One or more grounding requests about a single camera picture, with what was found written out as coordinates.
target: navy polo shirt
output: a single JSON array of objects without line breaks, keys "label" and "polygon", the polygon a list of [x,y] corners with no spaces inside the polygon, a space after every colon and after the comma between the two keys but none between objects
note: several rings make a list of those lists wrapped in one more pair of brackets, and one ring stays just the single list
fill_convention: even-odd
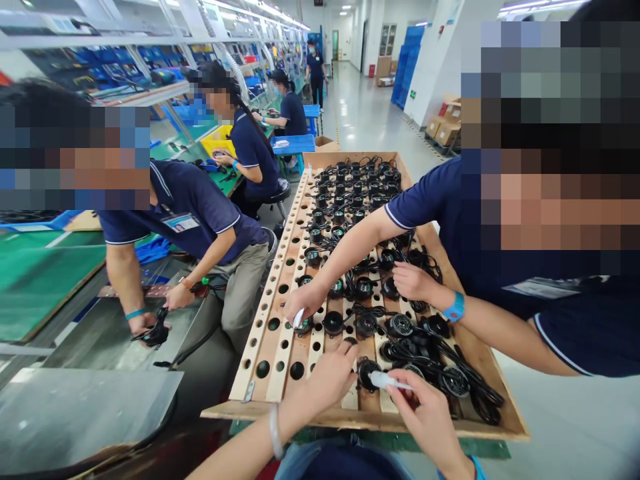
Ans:
[{"label": "navy polo shirt", "polygon": [[258,132],[253,125],[253,119],[250,119],[242,109],[238,109],[233,117],[231,129],[231,141],[238,162],[244,168],[260,167],[262,171],[260,183],[245,179],[247,182],[245,194],[248,198],[268,198],[275,195],[279,188],[280,169],[261,135],[264,137],[264,134]]},{"label": "navy polo shirt", "polygon": [[302,100],[294,92],[290,91],[282,98],[280,104],[280,116],[287,119],[285,135],[306,135],[307,116]]},{"label": "navy polo shirt", "polygon": [[324,62],[325,59],[322,56],[322,53],[318,52],[318,50],[316,50],[313,55],[310,53],[307,54],[307,65],[309,66],[309,75],[311,78],[317,79],[325,76],[322,72],[322,65]]},{"label": "navy polo shirt", "polygon": [[[217,236],[233,228],[235,242],[219,262],[219,265],[225,265],[248,246],[267,242],[267,234],[260,224],[240,213],[211,178],[196,166],[152,160],[149,171],[158,205],[150,205],[149,210],[98,211],[107,243],[133,243],[154,232],[202,259]],[[176,232],[163,222],[183,214],[191,214],[200,226]]]},{"label": "navy polo shirt", "polygon": [[610,277],[558,299],[505,290],[534,277],[599,275],[609,252],[500,250],[500,225],[482,225],[488,201],[483,205],[479,200],[480,181],[474,165],[461,157],[449,160],[392,199],[385,210],[403,229],[436,220],[465,292],[524,320],[534,318],[544,342],[574,370],[608,377],[640,375],[640,277]]}]

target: blue wristband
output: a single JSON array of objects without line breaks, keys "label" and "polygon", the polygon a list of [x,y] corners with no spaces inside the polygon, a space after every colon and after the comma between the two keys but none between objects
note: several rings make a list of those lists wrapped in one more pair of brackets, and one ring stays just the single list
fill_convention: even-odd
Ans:
[{"label": "blue wristband", "polygon": [[141,308],[140,310],[136,310],[135,312],[131,312],[125,315],[125,318],[127,320],[131,320],[134,317],[137,317],[138,315],[142,315],[143,313],[148,312],[148,310],[146,308]]},{"label": "blue wristband", "polygon": [[457,322],[465,314],[465,296],[460,292],[455,292],[455,300],[453,305],[446,309],[442,314],[446,319]]}]

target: box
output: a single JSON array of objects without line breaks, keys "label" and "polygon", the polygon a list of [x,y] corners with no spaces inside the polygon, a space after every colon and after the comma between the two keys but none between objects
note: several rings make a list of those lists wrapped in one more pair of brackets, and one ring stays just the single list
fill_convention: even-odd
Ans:
[{"label": "box", "polygon": [[315,138],[315,150],[318,152],[340,151],[340,144],[329,137],[321,135]]},{"label": "box", "polygon": [[458,132],[460,132],[460,128],[461,125],[459,123],[444,121],[440,124],[440,128],[438,128],[438,132],[434,138],[436,142],[443,147],[448,147],[455,140]]},{"label": "box", "polygon": [[388,77],[391,72],[391,57],[378,57],[378,67],[375,70],[375,77]]},{"label": "box", "polygon": [[443,117],[431,117],[429,119],[429,123],[427,124],[426,132],[431,138],[435,138],[438,133],[438,128],[440,128],[440,124],[444,122],[445,119]]},{"label": "box", "polygon": [[[281,304],[286,301],[291,290],[297,288],[299,276],[314,276],[318,272],[317,268],[306,266],[303,254],[309,246],[308,232],[305,230],[309,220],[308,212],[315,207],[315,196],[307,196],[317,191],[313,175],[329,166],[336,166],[338,162],[358,162],[363,165],[372,158],[378,158],[378,162],[395,162],[402,174],[403,189],[408,189],[413,184],[398,152],[316,152],[304,153],[303,158],[305,172],[298,184],[291,212],[287,214],[285,231],[251,326],[229,400],[204,410],[202,417],[254,421],[267,415],[272,404],[279,403],[284,395],[290,395],[303,385],[299,380],[309,376],[323,351],[334,350],[345,336],[353,335],[353,318],[347,320],[346,330],[334,337],[328,335],[321,326],[328,311],[337,311],[345,316],[346,309],[351,308],[352,304],[344,299],[326,299],[322,311],[313,316],[316,328],[311,328],[305,336],[298,337],[293,330],[286,328]],[[418,243],[437,260],[444,284],[464,292],[433,226],[430,223],[422,225],[415,232]],[[375,305],[382,305],[388,310],[405,311],[405,304],[400,303],[404,300],[389,301],[380,296],[379,285],[374,286],[374,296],[370,302],[371,305],[375,302]],[[410,310],[411,307],[407,304],[406,311]],[[361,339],[359,356],[376,360],[382,368],[387,368],[383,366],[387,363],[379,355],[381,341],[384,341],[382,335]],[[454,408],[459,407],[459,419],[453,421],[458,436],[490,440],[529,440],[529,431],[491,348],[462,326],[455,328],[452,342],[460,346],[466,361],[505,400],[500,408],[500,424],[496,426],[479,420],[469,398],[452,403]],[[407,433],[407,427],[386,391],[370,393],[365,389],[356,389],[355,386],[350,388],[338,404],[318,415],[309,425]]]}]

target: green mat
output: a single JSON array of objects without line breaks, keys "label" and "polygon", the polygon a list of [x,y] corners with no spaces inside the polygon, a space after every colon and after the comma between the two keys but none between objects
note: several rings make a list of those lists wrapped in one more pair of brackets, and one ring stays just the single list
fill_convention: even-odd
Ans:
[{"label": "green mat", "polygon": [[0,341],[29,340],[104,259],[104,245],[0,251]]}]

